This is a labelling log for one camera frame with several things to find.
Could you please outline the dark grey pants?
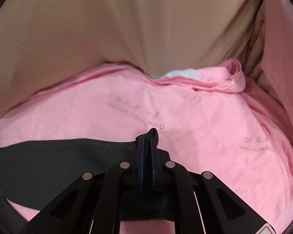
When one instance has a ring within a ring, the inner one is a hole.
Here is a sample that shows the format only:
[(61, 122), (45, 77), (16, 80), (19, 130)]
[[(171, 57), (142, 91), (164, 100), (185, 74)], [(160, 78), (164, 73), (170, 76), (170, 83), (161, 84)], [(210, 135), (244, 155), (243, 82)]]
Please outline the dark grey pants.
[[(152, 138), (159, 135), (154, 128), (142, 135), (151, 136), (150, 219), (154, 219), (152, 213), (161, 200), (152, 190)], [(21, 228), (26, 220), (14, 204), (42, 211), (84, 173), (100, 175), (125, 161), (128, 152), (137, 148), (137, 138), (132, 142), (29, 141), (0, 148), (0, 222)]]

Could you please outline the pink pillow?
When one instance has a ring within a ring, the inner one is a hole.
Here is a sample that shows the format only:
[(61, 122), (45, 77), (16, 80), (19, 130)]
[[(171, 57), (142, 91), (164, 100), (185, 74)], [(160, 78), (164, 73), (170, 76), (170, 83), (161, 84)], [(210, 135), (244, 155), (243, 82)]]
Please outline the pink pillow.
[(266, 14), (263, 71), (293, 126), (293, 5), (264, 0)]

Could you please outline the beige headboard cover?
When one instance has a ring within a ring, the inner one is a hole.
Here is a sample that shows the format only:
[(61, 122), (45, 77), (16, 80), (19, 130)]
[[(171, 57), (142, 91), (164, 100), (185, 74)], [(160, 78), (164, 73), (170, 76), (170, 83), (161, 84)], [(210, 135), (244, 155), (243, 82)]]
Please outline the beige headboard cover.
[(262, 0), (0, 0), (0, 118), (106, 62), (153, 78), (242, 52)]

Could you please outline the pink bed sheet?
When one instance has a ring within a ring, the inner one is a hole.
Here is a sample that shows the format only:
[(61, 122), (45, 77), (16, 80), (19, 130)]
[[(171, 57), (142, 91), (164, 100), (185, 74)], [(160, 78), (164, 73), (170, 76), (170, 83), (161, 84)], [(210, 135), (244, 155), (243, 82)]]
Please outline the pink bed sheet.
[(151, 128), (172, 160), (213, 172), (277, 233), (292, 222), (292, 124), (234, 59), (158, 80), (130, 65), (90, 69), (2, 117), (0, 147), (76, 138), (127, 142)]

